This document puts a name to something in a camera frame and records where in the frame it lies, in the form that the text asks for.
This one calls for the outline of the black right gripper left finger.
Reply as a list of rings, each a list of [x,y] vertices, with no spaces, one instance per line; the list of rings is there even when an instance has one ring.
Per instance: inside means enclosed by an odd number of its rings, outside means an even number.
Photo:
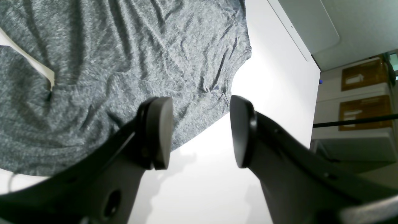
[[[74,166],[1,195],[2,224],[126,224],[146,170],[167,169],[173,99],[143,102],[135,118]]]

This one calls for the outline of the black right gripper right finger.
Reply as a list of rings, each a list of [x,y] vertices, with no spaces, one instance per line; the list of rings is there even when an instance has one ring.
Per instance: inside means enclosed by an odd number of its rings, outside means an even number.
[[[274,224],[396,224],[397,190],[321,159],[247,99],[230,100],[239,168],[260,180]]]

